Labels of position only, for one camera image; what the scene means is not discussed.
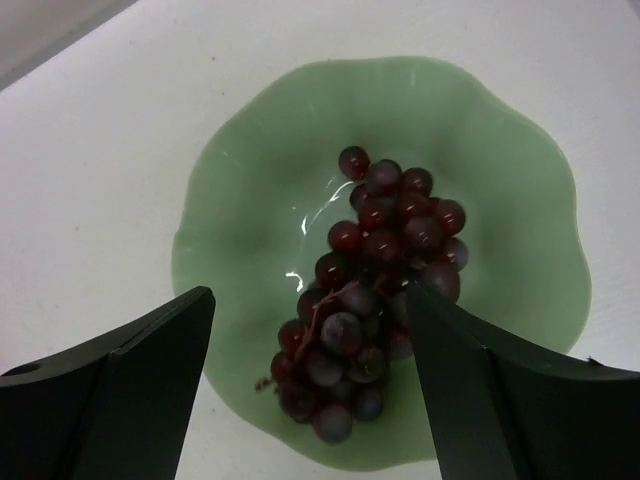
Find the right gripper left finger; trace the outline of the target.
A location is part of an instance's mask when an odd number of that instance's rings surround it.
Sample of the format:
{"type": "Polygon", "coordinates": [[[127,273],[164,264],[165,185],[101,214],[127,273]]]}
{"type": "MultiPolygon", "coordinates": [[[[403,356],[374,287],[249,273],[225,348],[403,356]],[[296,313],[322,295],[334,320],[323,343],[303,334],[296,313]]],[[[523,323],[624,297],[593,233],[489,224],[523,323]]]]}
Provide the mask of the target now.
{"type": "Polygon", "coordinates": [[[204,366],[212,291],[1,376],[4,479],[172,479],[204,366]]]}

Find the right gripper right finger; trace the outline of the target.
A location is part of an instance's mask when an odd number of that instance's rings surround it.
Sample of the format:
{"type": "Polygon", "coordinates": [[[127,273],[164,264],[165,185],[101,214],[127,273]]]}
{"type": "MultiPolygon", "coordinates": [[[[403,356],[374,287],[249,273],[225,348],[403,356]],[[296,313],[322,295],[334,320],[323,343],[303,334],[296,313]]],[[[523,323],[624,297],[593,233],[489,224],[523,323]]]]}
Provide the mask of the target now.
{"type": "Polygon", "coordinates": [[[635,479],[639,375],[538,346],[412,284],[406,303],[445,479],[635,479]]]}

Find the dark red fake grapes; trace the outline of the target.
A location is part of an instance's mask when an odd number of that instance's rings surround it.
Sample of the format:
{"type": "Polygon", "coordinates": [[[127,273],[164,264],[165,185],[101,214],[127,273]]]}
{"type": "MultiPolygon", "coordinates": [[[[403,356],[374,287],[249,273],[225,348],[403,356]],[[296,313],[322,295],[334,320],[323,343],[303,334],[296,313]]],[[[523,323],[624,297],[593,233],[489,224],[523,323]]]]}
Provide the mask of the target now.
{"type": "Polygon", "coordinates": [[[338,166],[353,185],[356,219],[330,227],[329,250],[295,317],[279,328],[270,373],[257,384],[328,444],[346,441],[355,422],[381,416],[392,363],[412,356],[408,285],[418,281],[457,300],[469,259],[460,239],[465,211],[433,195],[428,170],[372,160],[360,146],[344,148],[338,166]]]}

